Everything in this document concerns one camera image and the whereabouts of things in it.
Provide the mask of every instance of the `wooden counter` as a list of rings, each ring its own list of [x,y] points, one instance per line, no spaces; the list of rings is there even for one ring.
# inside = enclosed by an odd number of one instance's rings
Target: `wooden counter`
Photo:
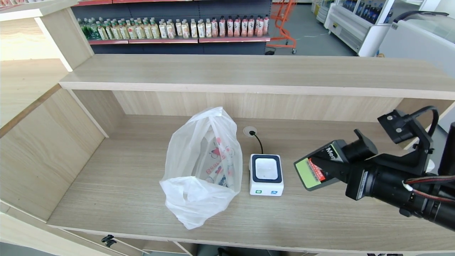
[[[48,224],[137,239],[256,247],[284,251],[404,252],[455,250],[455,234],[372,198],[354,201],[337,183],[308,192],[293,162],[333,139],[356,139],[359,128],[380,152],[401,154],[377,123],[235,119],[243,151],[242,190],[228,208],[187,230],[165,207],[158,184],[172,133],[188,117],[126,115],[106,138],[54,210]],[[248,159],[258,142],[242,133],[253,125],[264,151],[280,154],[282,197],[251,196]]]

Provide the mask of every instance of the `display cooler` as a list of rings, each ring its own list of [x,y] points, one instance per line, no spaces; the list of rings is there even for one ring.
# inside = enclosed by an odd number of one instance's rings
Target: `display cooler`
[[[397,10],[393,10],[395,2],[399,7]],[[427,10],[428,8],[434,10],[434,2],[419,1],[408,3],[401,0],[336,0],[330,4],[327,10],[324,27],[329,29],[329,33],[334,33],[352,48],[357,55],[373,57],[376,55],[384,36],[390,28],[394,12],[396,15],[397,12]]]

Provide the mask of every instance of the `plastic bottle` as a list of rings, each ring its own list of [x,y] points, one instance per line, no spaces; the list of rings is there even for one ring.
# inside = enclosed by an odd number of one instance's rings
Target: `plastic bottle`
[[[205,22],[205,36],[212,37],[212,23],[210,22],[210,19],[206,19]]]
[[[185,39],[190,38],[190,28],[186,20],[182,22],[182,36]]]
[[[218,37],[218,22],[215,17],[212,18],[212,37]]]
[[[194,19],[191,19],[190,28],[191,28],[191,37],[197,38],[197,24]]]
[[[106,30],[101,26],[101,22],[97,21],[96,26],[98,27],[98,33],[100,34],[101,40],[108,40]]]
[[[166,25],[164,25],[163,21],[160,21],[160,25],[158,27],[160,28],[161,38],[167,38]]]
[[[268,17],[268,15],[265,15],[265,18],[264,18],[264,28],[263,28],[263,35],[266,35],[268,34],[268,24],[270,22],[270,18]]]
[[[160,38],[160,29],[158,25],[155,23],[155,20],[150,21],[150,27],[152,29],[152,36],[154,39],[159,39]]]
[[[393,7],[390,9],[389,13],[387,14],[387,17],[385,18],[385,21],[384,23],[388,23],[390,21],[390,18],[392,17],[392,15],[394,14],[394,9]]]
[[[237,15],[237,18],[234,20],[234,37],[240,36],[240,17]]]
[[[205,37],[205,25],[202,23],[202,21],[197,22],[197,31],[199,32],[199,38]]]
[[[226,21],[224,19],[224,16],[221,16],[218,27],[220,29],[220,37],[225,37],[226,36]]]
[[[229,16],[229,19],[227,20],[227,36],[234,36],[234,21],[232,20],[231,16]]]
[[[245,15],[242,20],[242,32],[241,36],[246,37],[248,32],[248,19],[247,16]]]
[[[182,23],[179,19],[175,20],[175,28],[177,36],[182,36]]]
[[[264,32],[264,20],[261,18],[258,22],[258,28],[257,28],[257,36],[258,37],[262,37],[263,36],[263,32]]]
[[[107,37],[109,38],[109,40],[114,40],[116,38],[114,37],[114,33],[112,32],[112,28],[110,25],[111,24],[108,21],[104,22],[104,27],[106,28]]]
[[[363,11],[363,13],[362,13],[362,15],[360,17],[363,18],[363,19],[366,19],[370,9],[371,9],[371,1],[368,1],[368,4],[365,5],[364,11]]]
[[[247,36],[254,35],[254,18],[253,15],[250,16],[250,20],[248,21],[248,33]]]

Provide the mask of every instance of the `orange metal rack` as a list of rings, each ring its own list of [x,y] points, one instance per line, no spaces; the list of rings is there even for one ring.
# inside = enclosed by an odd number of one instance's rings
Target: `orange metal rack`
[[[278,11],[273,12],[270,16],[271,19],[275,20],[275,27],[278,28],[280,36],[272,37],[270,41],[279,41],[279,40],[286,40],[285,45],[273,45],[269,44],[269,47],[287,47],[292,48],[292,54],[295,54],[297,50],[295,49],[297,45],[297,41],[291,37],[291,33],[284,29],[284,23],[286,23],[291,16],[294,7],[297,5],[297,0],[274,0],[272,7],[277,6]]]

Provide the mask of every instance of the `black cable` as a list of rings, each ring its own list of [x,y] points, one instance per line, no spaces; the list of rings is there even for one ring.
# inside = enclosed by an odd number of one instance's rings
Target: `black cable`
[[[250,131],[250,135],[255,136],[258,139],[259,145],[261,145],[261,154],[264,154],[264,149],[262,148],[261,140],[258,138],[254,131]]]
[[[417,110],[416,112],[414,112],[410,115],[407,115],[407,117],[409,118],[409,120],[415,119],[418,116],[420,116],[421,114],[423,114],[429,110],[431,110],[433,112],[433,121],[431,121],[431,126],[430,126],[430,129],[428,130],[428,135],[431,137],[435,133],[436,127],[438,126],[438,122],[439,122],[439,113],[438,113],[438,109],[435,106],[427,106],[427,107],[421,108],[421,109]]]

